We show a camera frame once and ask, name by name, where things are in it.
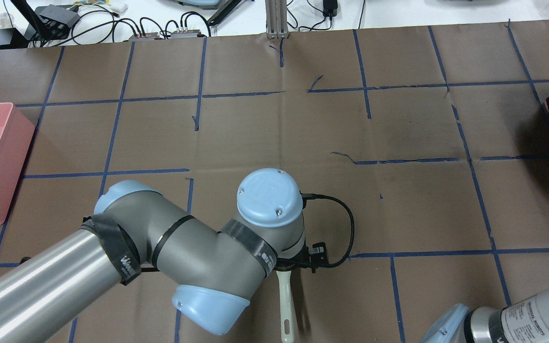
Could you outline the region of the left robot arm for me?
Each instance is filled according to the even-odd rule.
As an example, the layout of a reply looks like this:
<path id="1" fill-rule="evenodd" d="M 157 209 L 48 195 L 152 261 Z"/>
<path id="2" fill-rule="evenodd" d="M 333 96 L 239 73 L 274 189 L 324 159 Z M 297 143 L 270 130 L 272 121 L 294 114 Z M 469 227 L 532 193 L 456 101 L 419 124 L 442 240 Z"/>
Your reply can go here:
<path id="1" fill-rule="evenodd" d="M 211 334 L 229 332 L 279 263 L 307 265 L 301 193 L 281 169 L 248 174 L 236 212 L 214 230 L 133 180 L 114 184 L 69 237 L 0 278 L 0 343 L 42 343 L 142 265 L 177 283 L 172 304 Z"/>

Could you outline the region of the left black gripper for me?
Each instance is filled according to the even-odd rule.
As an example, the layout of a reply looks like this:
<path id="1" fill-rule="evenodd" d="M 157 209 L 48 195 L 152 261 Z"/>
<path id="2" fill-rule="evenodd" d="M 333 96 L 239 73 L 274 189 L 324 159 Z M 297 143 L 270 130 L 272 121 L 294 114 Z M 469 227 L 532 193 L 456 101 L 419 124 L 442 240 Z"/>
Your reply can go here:
<path id="1" fill-rule="evenodd" d="M 274 267 L 278 272 L 291 272 L 294 269 L 311 269 L 316 273 L 319 268 L 328 266 L 328 251 L 325 242 L 314 243 L 311 247 L 305 245 L 302 250 L 294 257 L 289 259 L 277 258 Z"/>

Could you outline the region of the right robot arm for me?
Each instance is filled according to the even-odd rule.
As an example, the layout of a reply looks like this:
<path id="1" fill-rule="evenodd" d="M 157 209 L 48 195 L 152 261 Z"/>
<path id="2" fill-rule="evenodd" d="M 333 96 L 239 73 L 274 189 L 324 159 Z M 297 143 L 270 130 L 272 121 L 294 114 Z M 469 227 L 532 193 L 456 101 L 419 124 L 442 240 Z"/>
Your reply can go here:
<path id="1" fill-rule="evenodd" d="M 496 310 L 455 304 L 421 343 L 549 343 L 549 289 Z"/>

